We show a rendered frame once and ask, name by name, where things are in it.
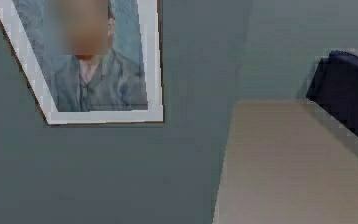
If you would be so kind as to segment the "white framed portrait picture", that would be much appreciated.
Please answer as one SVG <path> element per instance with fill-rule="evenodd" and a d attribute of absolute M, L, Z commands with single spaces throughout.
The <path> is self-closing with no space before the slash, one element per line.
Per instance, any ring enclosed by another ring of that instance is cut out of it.
<path fill-rule="evenodd" d="M 158 0 L 0 0 L 47 124 L 163 121 L 158 9 Z"/>

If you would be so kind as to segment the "dark blue sofa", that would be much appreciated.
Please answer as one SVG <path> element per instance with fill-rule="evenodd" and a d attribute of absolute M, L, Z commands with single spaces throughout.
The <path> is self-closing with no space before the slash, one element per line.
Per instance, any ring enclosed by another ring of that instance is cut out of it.
<path fill-rule="evenodd" d="M 358 55 L 334 50 L 322 58 L 306 98 L 358 137 Z"/>

